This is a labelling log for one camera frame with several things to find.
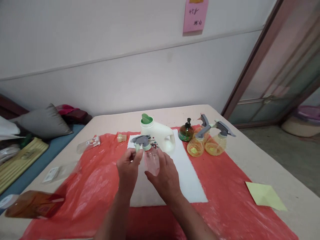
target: yellow paper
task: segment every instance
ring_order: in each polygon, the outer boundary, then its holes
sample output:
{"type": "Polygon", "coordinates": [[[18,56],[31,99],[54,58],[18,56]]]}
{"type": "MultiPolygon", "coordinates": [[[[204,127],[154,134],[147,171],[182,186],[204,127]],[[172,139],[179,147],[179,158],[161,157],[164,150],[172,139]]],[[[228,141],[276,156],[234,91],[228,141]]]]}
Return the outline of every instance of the yellow paper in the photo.
{"type": "Polygon", "coordinates": [[[203,2],[203,0],[190,0],[189,3],[199,3],[199,2],[203,2]]]}
{"type": "Polygon", "coordinates": [[[246,184],[257,205],[269,206],[280,211],[288,211],[272,186],[251,182],[246,182],[246,184]]]}

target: white plastic jug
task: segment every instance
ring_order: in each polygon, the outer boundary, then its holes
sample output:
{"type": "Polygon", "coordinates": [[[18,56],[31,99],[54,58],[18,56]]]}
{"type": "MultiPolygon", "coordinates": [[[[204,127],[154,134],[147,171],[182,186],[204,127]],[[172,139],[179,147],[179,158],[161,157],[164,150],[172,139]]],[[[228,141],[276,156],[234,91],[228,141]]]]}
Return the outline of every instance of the white plastic jug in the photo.
{"type": "Polygon", "coordinates": [[[146,116],[149,120],[143,121],[143,119],[146,118],[141,118],[141,135],[150,135],[149,143],[152,147],[160,147],[163,152],[166,152],[169,155],[173,153],[176,147],[176,142],[174,140],[172,129],[163,124],[155,122],[152,117],[146,114],[143,115],[146,116]]]}

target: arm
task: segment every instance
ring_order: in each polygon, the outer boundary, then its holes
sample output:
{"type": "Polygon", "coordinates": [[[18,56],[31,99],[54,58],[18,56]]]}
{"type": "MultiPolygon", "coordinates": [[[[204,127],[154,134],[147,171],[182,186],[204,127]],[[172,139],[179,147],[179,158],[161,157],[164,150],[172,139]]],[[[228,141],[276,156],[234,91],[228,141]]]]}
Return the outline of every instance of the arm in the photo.
{"type": "Polygon", "coordinates": [[[217,236],[183,196],[180,190],[179,175],[173,160],[161,150],[158,152],[160,161],[158,176],[155,177],[148,171],[145,171],[145,174],[172,211],[187,239],[217,240],[217,236]]]}
{"type": "Polygon", "coordinates": [[[137,182],[138,166],[142,155],[142,150],[136,154],[135,149],[128,148],[117,161],[119,173],[118,192],[114,197],[110,210],[94,236],[95,240],[126,238],[130,198],[137,182]]]}

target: white foam sheet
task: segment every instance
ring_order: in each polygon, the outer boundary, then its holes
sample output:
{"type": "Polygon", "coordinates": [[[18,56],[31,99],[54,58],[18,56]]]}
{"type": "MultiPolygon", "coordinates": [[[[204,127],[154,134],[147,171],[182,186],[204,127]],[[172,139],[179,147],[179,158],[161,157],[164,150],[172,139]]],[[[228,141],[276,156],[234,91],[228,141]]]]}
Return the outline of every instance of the white foam sheet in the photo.
{"type": "MultiPolygon", "coordinates": [[[[180,188],[182,194],[190,203],[194,202],[208,202],[208,199],[203,191],[199,178],[194,170],[192,163],[183,147],[181,140],[178,137],[178,130],[173,130],[176,142],[176,148],[170,157],[173,159],[179,173],[180,188]]],[[[131,139],[139,135],[131,135],[128,142],[128,148],[134,148],[131,139]]],[[[143,206],[160,206],[165,205],[162,198],[154,186],[149,182],[146,175],[144,158],[142,158],[139,165],[139,173],[136,186],[134,188],[130,206],[143,207],[143,206]]]]}

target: yellow mat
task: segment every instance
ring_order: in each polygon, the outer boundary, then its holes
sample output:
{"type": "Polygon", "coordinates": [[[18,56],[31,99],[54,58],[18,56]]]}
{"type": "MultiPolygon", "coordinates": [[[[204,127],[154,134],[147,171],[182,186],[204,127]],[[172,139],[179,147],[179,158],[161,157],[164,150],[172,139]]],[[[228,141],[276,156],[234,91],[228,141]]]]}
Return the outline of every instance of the yellow mat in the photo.
{"type": "Polygon", "coordinates": [[[49,145],[34,138],[16,156],[0,166],[0,194],[21,176],[47,149],[49,145]]]}

